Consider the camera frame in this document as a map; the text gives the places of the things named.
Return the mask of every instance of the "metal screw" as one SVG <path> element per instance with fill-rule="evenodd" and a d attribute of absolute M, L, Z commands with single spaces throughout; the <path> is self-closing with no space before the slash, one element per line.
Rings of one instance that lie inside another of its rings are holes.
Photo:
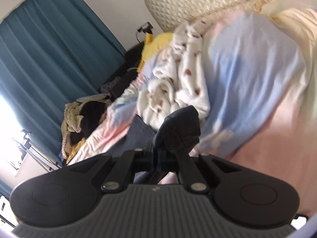
<path fill-rule="evenodd" d="M 191 189 L 194 191 L 204 191 L 207 189 L 207 186 L 204 183 L 196 182 L 191 185 Z"/>
<path fill-rule="evenodd" d="M 118 184 L 116 181 L 109 181 L 106 182 L 103 187 L 107 190 L 116 190 L 120 187 L 120 184 Z"/>

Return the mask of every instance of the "yellow pillow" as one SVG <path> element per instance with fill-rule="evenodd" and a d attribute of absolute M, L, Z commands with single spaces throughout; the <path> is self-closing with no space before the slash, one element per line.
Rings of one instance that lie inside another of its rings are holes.
<path fill-rule="evenodd" d="M 140 72 L 144 66 L 144 63 L 149 60 L 155 53 L 167 46 L 173 40 L 173 33 L 167 32 L 159 34 L 153 40 L 153 35 L 146 33 L 144 47 L 142 51 L 142 57 L 140 64 L 137 68 L 137 72 Z"/>

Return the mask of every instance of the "circular cover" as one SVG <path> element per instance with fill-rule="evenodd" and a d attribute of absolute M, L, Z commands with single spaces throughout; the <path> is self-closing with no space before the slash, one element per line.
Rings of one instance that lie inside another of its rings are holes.
<path fill-rule="evenodd" d="M 227 174 L 217 186 L 213 201 L 236 223 L 252 228 L 290 223 L 299 206 L 297 192 L 289 184 L 248 171 Z"/>
<path fill-rule="evenodd" d="M 22 222 L 38 227 L 73 223 L 89 214 L 97 192 L 83 174 L 55 171 L 17 186 L 10 196 L 12 211 Z"/>

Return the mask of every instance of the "curtain fold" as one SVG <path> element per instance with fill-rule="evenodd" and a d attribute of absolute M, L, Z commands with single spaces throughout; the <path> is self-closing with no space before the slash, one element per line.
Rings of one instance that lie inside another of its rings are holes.
<path fill-rule="evenodd" d="M 0 24 L 0 95 L 60 161 L 64 105 L 96 94 L 124 53 L 83 0 L 26 0 Z"/>
<path fill-rule="evenodd" d="M 0 197 L 4 196 L 9 199 L 12 189 L 0 180 Z"/>

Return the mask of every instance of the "white fleece blanket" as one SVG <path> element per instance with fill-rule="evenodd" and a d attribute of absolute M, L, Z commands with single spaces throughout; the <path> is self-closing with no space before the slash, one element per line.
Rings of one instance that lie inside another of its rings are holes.
<path fill-rule="evenodd" d="M 157 56 L 154 78 L 137 98 L 137 113 L 158 130 L 165 117 L 177 109 L 192 105 L 203 120 L 210 111 L 208 91 L 202 68 L 202 34 L 205 21 L 181 24 L 174 40 Z"/>

